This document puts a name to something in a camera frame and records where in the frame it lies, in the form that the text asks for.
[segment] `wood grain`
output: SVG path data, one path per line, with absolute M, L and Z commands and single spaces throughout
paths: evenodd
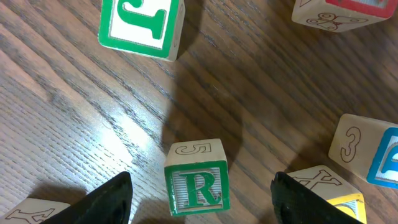
M 332 34 L 294 24 L 293 0 L 185 0 L 174 63 L 106 49 L 101 0 L 0 2 L 0 212 L 28 196 L 74 203 L 117 173 L 132 223 L 275 223 L 280 170 L 324 164 L 397 223 L 397 191 L 327 157 L 339 117 L 398 123 L 398 17 Z M 220 138 L 228 212 L 170 218 L 173 142 Z

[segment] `toy block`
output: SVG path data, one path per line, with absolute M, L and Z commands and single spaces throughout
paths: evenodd
M 327 166 L 316 166 L 288 173 L 293 179 L 336 208 L 366 224 L 362 193 Z
M 102 46 L 174 61 L 185 16 L 183 0 L 103 0 Z
M 398 0 L 296 0 L 292 20 L 331 32 L 344 32 L 390 18 Z
M 174 143 L 164 172 L 173 216 L 230 208 L 228 166 L 220 139 Z
M 398 189 L 396 124 L 344 114 L 329 157 L 370 184 Z
M 0 218 L 0 223 L 41 223 L 67 207 L 69 207 L 67 203 L 27 198 Z

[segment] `brown tabletop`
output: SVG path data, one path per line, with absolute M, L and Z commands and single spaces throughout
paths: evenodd
M 174 62 L 100 46 L 101 0 L 0 2 L 0 214 L 74 203 L 117 173 L 132 223 L 275 223 L 277 171 L 324 164 L 396 223 L 398 192 L 331 161 L 343 113 L 398 123 L 398 17 L 342 34 L 291 21 L 293 0 L 185 0 Z M 173 142 L 220 138 L 231 210 L 171 218 Z

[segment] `alphabet block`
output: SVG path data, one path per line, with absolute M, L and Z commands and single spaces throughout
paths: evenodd
M 220 139 L 174 143 L 164 172 L 173 216 L 230 208 L 228 166 Z
M 362 193 L 327 166 L 316 166 L 288 174 L 336 208 L 366 224 Z
M 103 0 L 98 41 L 112 49 L 174 61 L 184 16 L 183 0 Z
M 61 212 L 69 204 L 62 202 L 52 202 L 48 200 L 39 200 L 27 198 L 15 208 L 11 209 L 1 219 L 2 224 L 36 224 Z
M 390 18 L 398 0 L 296 0 L 292 20 L 331 32 L 344 32 Z
M 370 184 L 398 189 L 396 124 L 344 114 L 329 157 Z

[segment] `green border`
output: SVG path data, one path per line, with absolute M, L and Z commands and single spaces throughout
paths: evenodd
M 173 185 L 173 175 L 172 173 L 175 171 L 183 171 L 183 170 L 198 170 L 198 169 L 206 169 L 212 167 L 220 168 L 220 177 L 221 177 L 221 193 L 222 193 L 222 201 L 223 208 L 217 209 L 208 209 L 208 210 L 200 210 L 195 212 L 179 212 L 177 211 L 177 200 L 175 199 L 175 191 Z M 172 216 L 183 216 L 183 215 L 193 215 L 200 214 L 206 212 L 220 212 L 229 210 L 231 205 L 229 203 L 229 180 L 228 180 L 228 167 L 226 161 L 212 161 L 212 162 L 201 162 L 194 164 L 182 164 L 175 166 L 168 166 L 164 168 L 164 174 L 166 178 L 166 187 L 167 193 L 169 195 L 169 204 L 170 211 Z
M 98 42 L 105 46 L 118 50 L 127 50 L 139 54 L 167 58 L 172 45 L 175 20 L 177 19 L 179 0 L 172 0 L 169 19 L 167 21 L 166 33 L 162 50 L 148 47 L 142 44 L 136 44 L 126 40 L 120 40 L 109 36 L 110 23 L 113 9 L 113 0 L 103 0 L 101 10 L 101 24 L 98 31 Z

